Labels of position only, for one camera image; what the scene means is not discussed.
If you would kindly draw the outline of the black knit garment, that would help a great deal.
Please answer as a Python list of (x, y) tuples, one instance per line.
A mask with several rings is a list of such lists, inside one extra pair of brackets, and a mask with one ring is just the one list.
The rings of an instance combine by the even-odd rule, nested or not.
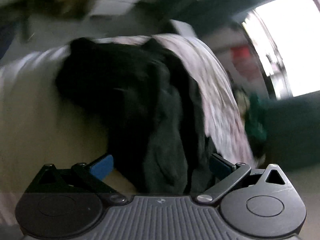
[(138, 193), (196, 194), (212, 182), (202, 97), (182, 61), (141, 45), (78, 38), (57, 72), (61, 101), (106, 135), (114, 168)]

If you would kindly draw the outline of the green clothes pile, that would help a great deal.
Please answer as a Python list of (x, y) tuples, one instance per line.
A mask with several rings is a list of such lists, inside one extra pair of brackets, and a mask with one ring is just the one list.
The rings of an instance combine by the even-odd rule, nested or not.
[(257, 94), (249, 96), (249, 109), (245, 114), (245, 131), (249, 140), (265, 142), (267, 133), (264, 128), (265, 111)]

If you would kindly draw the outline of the right teal curtain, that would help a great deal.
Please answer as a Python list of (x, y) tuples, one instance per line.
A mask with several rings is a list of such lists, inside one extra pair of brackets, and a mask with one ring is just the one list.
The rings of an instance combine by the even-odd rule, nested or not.
[(293, 171), (319, 164), (319, 92), (263, 104), (267, 133), (261, 168)]

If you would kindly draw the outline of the teal curtain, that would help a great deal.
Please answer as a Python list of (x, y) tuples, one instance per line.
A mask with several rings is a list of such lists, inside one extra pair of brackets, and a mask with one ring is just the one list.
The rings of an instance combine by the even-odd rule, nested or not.
[(244, 11), (272, 0), (164, 0), (161, 13), (165, 20), (190, 24), (199, 36), (232, 21)]
[(267, 133), (261, 168), (293, 171), (319, 164), (319, 92), (263, 104)]

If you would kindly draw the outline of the black framed window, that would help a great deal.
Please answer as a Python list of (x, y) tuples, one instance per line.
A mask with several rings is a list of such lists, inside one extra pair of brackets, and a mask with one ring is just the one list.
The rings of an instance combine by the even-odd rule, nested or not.
[(277, 99), (319, 91), (319, 0), (268, 2), (242, 26)]

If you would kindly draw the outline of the left teal curtain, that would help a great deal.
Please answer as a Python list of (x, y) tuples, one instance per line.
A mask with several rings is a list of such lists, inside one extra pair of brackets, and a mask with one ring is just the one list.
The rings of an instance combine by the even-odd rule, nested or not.
[(244, 11), (272, 0), (164, 0), (161, 13), (165, 20), (190, 24), (199, 36), (232, 21)]

